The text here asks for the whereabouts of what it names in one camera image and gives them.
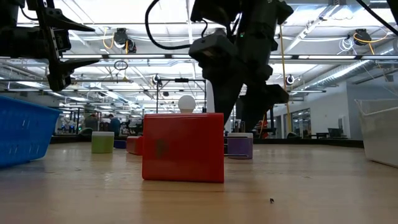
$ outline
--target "red container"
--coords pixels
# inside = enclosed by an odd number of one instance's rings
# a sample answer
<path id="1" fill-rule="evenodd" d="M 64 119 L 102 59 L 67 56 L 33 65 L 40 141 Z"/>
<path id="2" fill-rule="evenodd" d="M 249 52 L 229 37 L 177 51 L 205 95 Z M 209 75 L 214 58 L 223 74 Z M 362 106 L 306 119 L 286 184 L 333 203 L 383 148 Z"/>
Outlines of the red container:
<path id="1" fill-rule="evenodd" d="M 126 150 L 128 153 L 142 156 L 142 150 L 144 149 L 144 137 L 139 136 L 131 136 L 127 137 L 127 146 Z"/>
<path id="2" fill-rule="evenodd" d="M 142 178 L 224 182 L 223 114 L 147 114 Z"/>

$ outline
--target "white lid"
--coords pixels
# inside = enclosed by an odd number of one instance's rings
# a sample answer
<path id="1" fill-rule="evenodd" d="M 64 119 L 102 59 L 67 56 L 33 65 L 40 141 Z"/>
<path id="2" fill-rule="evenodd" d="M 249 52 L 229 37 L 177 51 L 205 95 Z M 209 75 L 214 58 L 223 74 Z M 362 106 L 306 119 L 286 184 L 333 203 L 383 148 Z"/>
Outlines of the white lid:
<path id="1" fill-rule="evenodd" d="M 107 136 L 107 137 L 114 137 L 114 132 L 111 131 L 93 131 L 92 136 Z"/>
<path id="2" fill-rule="evenodd" d="M 253 138 L 253 133 L 228 133 L 228 137 L 246 137 L 246 138 Z"/>

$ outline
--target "green container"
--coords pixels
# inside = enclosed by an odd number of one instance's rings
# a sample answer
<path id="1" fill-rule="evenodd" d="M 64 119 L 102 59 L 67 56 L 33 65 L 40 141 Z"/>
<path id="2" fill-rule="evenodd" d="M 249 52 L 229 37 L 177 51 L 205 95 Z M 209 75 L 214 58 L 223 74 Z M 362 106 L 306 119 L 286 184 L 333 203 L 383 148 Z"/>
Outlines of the green container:
<path id="1" fill-rule="evenodd" d="M 94 131 L 91 136 L 91 153 L 113 153 L 113 132 Z"/>

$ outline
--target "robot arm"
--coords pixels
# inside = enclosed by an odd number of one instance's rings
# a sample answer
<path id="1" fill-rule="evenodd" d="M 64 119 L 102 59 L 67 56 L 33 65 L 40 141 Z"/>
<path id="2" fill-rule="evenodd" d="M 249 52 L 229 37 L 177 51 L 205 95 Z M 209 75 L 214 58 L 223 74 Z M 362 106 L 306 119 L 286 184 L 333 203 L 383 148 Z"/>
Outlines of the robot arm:
<path id="1" fill-rule="evenodd" d="M 230 24 L 241 14 L 237 34 Z M 224 114 L 224 122 L 239 97 L 243 84 L 242 117 L 246 131 L 276 103 L 287 103 L 289 94 L 279 85 L 267 85 L 272 75 L 268 65 L 272 51 L 277 50 L 275 28 L 293 14 L 293 9 L 279 0 L 196 0 L 191 21 L 208 19 L 227 27 L 223 34 L 212 34 L 194 41 L 189 55 L 199 62 L 203 78 L 213 86 L 215 111 Z"/>
<path id="2" fill-rule="evenodd" d="M 29 10 L 35 11 L 38 27 L 18 27 L 19 8 L 25 8 L 25 0 L 0 0 L 0 56 L 12 58 L 46 59 L 50 88 L 61 91 L 70 83 L 74 69 L 98 62 L 98 60 L 61 61 L 62 53 L 71 49 L 68 30 L 94 31 L 73 22 L 56 9 L 53 0 L 27 0 Z"/>

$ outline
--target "dark blue object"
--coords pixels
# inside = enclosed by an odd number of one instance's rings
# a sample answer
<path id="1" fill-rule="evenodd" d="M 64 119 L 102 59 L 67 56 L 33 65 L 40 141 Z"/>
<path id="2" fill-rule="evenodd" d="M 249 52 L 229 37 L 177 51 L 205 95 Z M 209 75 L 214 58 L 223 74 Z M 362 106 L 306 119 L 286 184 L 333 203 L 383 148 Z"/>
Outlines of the dark blue object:
<path id="1" fill-rule="evenodd" d="M 115 140 L 113 147 L 116 149 L 126 149 L 126 141 Z"/>
<path id="2" fill-rule="evenodd" d="M 44 157 L 61 111 L 0 96 L 0 167 Z"/>

